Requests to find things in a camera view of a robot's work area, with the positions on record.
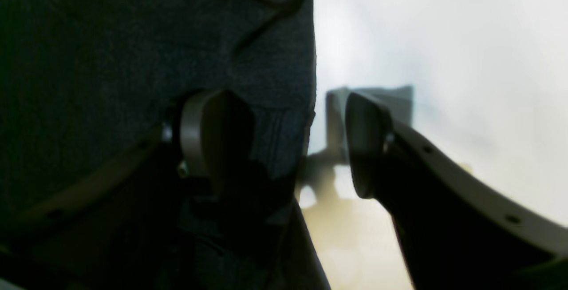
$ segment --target textured fabric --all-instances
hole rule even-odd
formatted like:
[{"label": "textured fabric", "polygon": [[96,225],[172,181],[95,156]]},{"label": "textured fabric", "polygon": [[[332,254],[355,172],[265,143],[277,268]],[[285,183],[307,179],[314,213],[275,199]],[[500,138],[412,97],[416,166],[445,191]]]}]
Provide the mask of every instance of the textured fabric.
[{"label": "textured fabric", "polygon": [[[258,197],[274,201],[259,216],[281,239],[315,101],[312,11],[312,0],[0,0],[0,218],[125,150],[172,98],[225,87],[253,108]],[[282,269],[205,257],[217,268],[205,287],[256,289],[269,275],[286,287]]]}]

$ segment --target dark fabric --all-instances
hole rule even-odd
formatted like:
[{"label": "dark fabric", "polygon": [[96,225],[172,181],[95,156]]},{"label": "dark fabric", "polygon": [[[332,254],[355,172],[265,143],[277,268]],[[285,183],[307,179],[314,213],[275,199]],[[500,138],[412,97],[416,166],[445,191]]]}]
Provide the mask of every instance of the dark fabric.
[{"label": "dark fabric", "polygon": [[[225,87],[253,108],[250,160],[275,200],[260,217],[282,239],[315,102],[312,13],[312,0],[0,0],[0,219],[125,150],[172,98]],[[282,269],[248,264],[201,262],[217,267],[210,288],[286,287]]]}]

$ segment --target white wall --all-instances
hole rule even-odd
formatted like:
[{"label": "white wall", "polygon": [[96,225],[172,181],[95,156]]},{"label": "white wall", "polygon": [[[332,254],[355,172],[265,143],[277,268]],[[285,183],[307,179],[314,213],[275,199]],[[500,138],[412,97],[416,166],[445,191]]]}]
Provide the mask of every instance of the white wall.
[{"label": "white wall", "polygon": [[568,226],[568,0],[315,0],[325,92],[414,86],[414,127],[518,203]]}]

